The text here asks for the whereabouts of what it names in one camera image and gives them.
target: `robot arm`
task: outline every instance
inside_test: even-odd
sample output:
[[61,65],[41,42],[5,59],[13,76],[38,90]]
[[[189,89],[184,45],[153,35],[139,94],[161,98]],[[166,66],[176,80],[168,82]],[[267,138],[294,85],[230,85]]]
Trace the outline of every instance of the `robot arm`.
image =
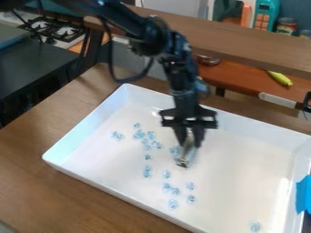
[[[0,0],[12,3],[12,0]],[[196,63],[186,38],[168,28],[160,18],[142,17],[117,0],[53,0],[84,15],[98,17],[126,32],[134,53],[155,58],[166,72],[176,108],[160,111],[163,127],[172,127],[182,148],[176,157],[187,167],[201,147],[207,128],[217,128],[216,112],[198,104]]]

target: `blue object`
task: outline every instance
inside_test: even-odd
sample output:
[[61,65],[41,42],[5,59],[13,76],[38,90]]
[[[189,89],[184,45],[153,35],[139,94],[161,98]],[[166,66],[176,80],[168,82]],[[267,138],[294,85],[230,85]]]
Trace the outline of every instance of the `blue object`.
[[159,143],[159,142],[157,142],[156,145],[155,145],[155,147],[156,147],[157,149],[161,149],[161,148],[162,148],[162,144]]
[[144,146],[144,150],[150,150],[150,149],[151,149],[151,147],[149,145]]
[[164,173],[163,173],[163,177],[164,178],[170,178],[171,177],[171,173],[169,172],[169,171],[165,171]]
[[311,214],[311,176],[308,175],[296,183],[296,212],[302,211]]
[[189,190],[194,190],[195,189],[195,184],[194,182],[188,182],[186,183],[186,188]]
[[134,124],[134,128],[140,128],[141,125],[139,123]]
[[134,133],[135,139],[142,139],[144,137],[145,137],[145,133],[141,129],[138,129],[137,132]]
[[117,131],[113,132],[112,138],[117,139],[118,141],[121,141],[125,136],[123,134],[118,133]]
[[147,177],[150,177],[150,172],[151,172],[152,168],[148,165],[145,166],[145,170],[144,170],[144,177],[147,178]]
[[142,144],[147,145],[147,144],[148,144],[148,140],[147,140],[146,138],[144,138],[144,139],[142,140]]
[[151,143],[151,146],[152,146],[153,148],[156,148],[156,145],[157,145],[157,141],[153,141],[153,142]]
[[170,147],[169,152],[171,154],[178,155],[180,153],[180,146]]
[[259,222],[254,223],[251,227],[252,232],[259,232],[260,229],[261,229],[261,224]]
[[169,191],[171,189],[171,186],[168,184],[168,183],[164,183],[164,185],[163,185],[163,190],[165,191],[165,192],[167,192],[167,191]]
[[180,194],[180,190],[179,188],[175,187],[172,189],[172,194],[175,195],[175,196],[178,196]]
[[155,133],[155,131],[148,131],[148,132],[147,132],[147,135],[148,135],[148,137],[149,137],[150,140],[153,140],[153,139],[156,138],[156,133]]
[[195,200],[196,200],[196,197],[193,196],[193,195],[189,195],[188,198],[187,198],[186,200],[187,200],[187,202],[189,202],[189,203],[194,203]]
[[176,209],[178,207],[178,202],[174,199],[171,199],[168,201],[168,206],[171,208],[171,209]]
[[257,0],[254,28],[272,31],[280,8],[279,0]]

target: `black cable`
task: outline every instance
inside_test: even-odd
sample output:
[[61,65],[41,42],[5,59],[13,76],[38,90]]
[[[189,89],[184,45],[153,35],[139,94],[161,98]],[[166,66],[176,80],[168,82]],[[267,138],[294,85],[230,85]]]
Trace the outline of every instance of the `black cable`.
[[44,14],[44,8],[43,8],[43,4],[41,2],[41,0],[36,0],[36,4],[39,10],[39,15],[43,15]]
[[149,69],[151,68],[152,64],[154,63],[154,58],[151,57],[147,66],[144,68],[144,70],[138,74],[138,75],[135,75],[135,76],[130,76],[130,77],[127,77],[127,78],[122,78],[122,79],[118,79],[116,78],[115,76],[115,70],[114,70],[114,41],[113,41],[113,38],[112,38],[112,35],[111,35],[111,30],[110,30],[110,27],[108,26],[107,22],[105,19],[101,18],[100,19],[104,28],[105,28],[105,31],[108,33],[108,37],[109,37],[109,41],[108,41],[108,69],[109,69],[109,73],[110,73],[110,76],[117,82],[117,83],[127,83],[127,82],[133,82],[133,81],[136,81],[136,80],[139,80],[141,78],[143,78],[144,76],[146,76],[149,72]]
[[15,15],[20,21],[22,21],[28,28],[30,31],[32,31],[40,40],[41,43],[43,43],[42,38],[40,36],[40,34],[34,30],[34,28],[32,26],[30,26],[25,20],[24,18],[22,18],[15,10],[11,10],[11,12],[13,13],[13,15]]
[[303,114],[304,114],[305,120],[308,121],[309,119],[306,116],[306,111],[303,110]]
[[86,29],[85,39],[83,41],[82,48],[80,51],[80,56],[78,58],[78,62],[76,65],[75,77],[78,77],[80,75],[81,67],[82,67],[83,61],[85,59],[85,51],[86,51],[86,47],[87,47],[87,43],[88,43],[88,38],[90,37],[90,31],[91,30],[89,28]]

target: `black stove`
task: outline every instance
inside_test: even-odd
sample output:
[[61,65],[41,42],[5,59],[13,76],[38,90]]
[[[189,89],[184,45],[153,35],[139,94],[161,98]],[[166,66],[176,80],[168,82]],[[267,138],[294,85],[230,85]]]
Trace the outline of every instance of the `black stove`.
[[[83,25],[60,21],[56,18],[40,16],[28,20],[27,23],[40,35],[67,43],[85,34],[85,27]],[[28,25],[20,25],[19,28],[29,31]]]

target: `small blue piece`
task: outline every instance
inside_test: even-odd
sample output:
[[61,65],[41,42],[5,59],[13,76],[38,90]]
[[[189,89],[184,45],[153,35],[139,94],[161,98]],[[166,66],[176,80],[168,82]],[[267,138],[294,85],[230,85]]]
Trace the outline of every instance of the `small blue piece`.
[[195,189],[194,182],[187,182],[186,183],[186,188],[189,189],[189,190],[194,190]]
[[168,206],[171,208],[171,209],[176,209],[178,207],[178,202],[174,199],[171,199],[168,201]]
[[156,138],[156,133],[155,131],[148,131],[147,135],[149,137],[150,140],[154,140]]
[[145,145],[144,150],[151,150],[151,147],[149,145]]
[[116,138],[117,135],[118,135],[118,133],[115,131],[115,132],[112,134],[112,137],[113,137],[113,138]]
[[178,196],[180,194],[179,188],[177,188],[177,187],[172,188],[172,194],[175,195],[175,196]]
[[112,138],[117,139],[118,141],[121,141],[125,136],[123,134],[118,133],[117,131],[113,132]]
[[134,124],[134,128],[140,128],[141,125],[139,123]]
[[254,223],[251,227],[252,232],[259,232],[260,229],[261,229],[261,224],[259,222]]
[[157,142],[155,147],[156,147],[157,149],[161,149],[161,148],[162,148],[162,144],[159,143],[159,142]]
[[180,153],[180,146],[170,147],[169,152],[171,154],[178,155]]
[[308,175],[300,182],[296,183],[296,212],[302,211],[311,214],[311,176]]
[[149,165],[146,165],[146,166],[145,166],[145,170],[146,170],[146,171],[151,171],[152,168],[151,168]]
[[147,178],[147,177],[150,177],[150,172],[151,172],[152,168],[148,165],[145,166],[145,170],[144,170],[144,177]]
[[171,173],[169,172],[169,171],[165,171],[164,173],[163,173],[163,177],[164,178],[170,178],[171,177]]
[[133,135],[134,139],[143,139],[144,137],[145,137],[145,133],[143,132],[142,129],[138,129]]
[[152,148],[156,148],[156,145],[157,145],[157,141],[153,141],[153,142],[151,143],[151,147],[152,147]]
[[186,198],[186,201],[189,203],[194,203],[196,200],[196,197],[193,195],[189,195],[188,198]]
[[163,185],[163,190],[165,191],[165,192],[167,192],[167,191],[169,191],[171,189],[171,186],[168,184],[168,183],[164,183],[164,185]]
[[144,171],[144,177],[145,178],[150,177],[150,171],[145,170]]
[[147,145],[147,144],[148,144],[148,140],[147,140],[146,138],[144,138],[144,139],[142,140],[142,144],[143,144],[143,145]]

